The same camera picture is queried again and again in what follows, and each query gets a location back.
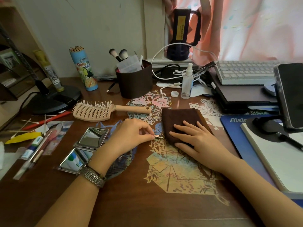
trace keyboard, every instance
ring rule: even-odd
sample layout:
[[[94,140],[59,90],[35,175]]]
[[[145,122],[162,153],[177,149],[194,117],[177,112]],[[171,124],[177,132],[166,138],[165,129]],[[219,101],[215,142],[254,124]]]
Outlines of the keyboard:
[[[270,84],[273,68],[279,61],[215,61],[214,66],[221,84]]]

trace white-tipped makeup brush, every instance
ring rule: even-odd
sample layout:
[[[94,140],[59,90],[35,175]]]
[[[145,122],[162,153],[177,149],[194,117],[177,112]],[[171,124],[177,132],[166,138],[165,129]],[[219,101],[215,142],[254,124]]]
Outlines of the white-tipped makeup brush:
[[[117,61],[119,61],[119,62],[122,61],[114,48],[110,49],[109,54],[111,54],[113,57],[115,57]]]
[[[128,54],[127,54],[127,50],[126,49],[122,49],[121,52],[119,53],[119,56],[125,60],[128,58]]]

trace black pen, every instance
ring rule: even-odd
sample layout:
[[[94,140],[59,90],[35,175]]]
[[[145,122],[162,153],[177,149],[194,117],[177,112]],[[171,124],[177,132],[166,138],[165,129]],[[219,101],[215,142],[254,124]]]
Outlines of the black pen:
[[[289,143],[290,145],[298,148],[300,151],[303,151],[303,145],[296,140],[292,139],[291,137],[288,137],[284,134],[281,134],[280,132],[277,133],[279,135],[279,140]]]
[[[115,81],[115,82],[108,88],[108,90],[107,90],[106,92],[109,92],[109,91],[112,89],[112,87],[114,87],[114,85],[115,85],[116,83],[118,83],[118,81]]]

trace white wall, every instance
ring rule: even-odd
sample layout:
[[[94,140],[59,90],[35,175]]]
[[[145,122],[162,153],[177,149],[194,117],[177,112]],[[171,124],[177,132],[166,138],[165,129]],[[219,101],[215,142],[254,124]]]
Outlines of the white wall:
[[[59,77],[78,76],[70,46],[84,47],[96,76],[115,72],[109,55],[146,57],[143,0],[14,0]]]

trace silver watch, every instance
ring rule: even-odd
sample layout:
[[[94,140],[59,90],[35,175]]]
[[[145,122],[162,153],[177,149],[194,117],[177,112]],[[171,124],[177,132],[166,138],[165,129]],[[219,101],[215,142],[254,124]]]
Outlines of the silver watch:
[[[100,188],[102,188],[105,184],[105,177],[102,177],[102,174],[98,174],[94,169],[90,168],[87,164],[83,164],[81,166],[77,175],[79,174],[81,174],[91,183],[94,183],[96,186]]]

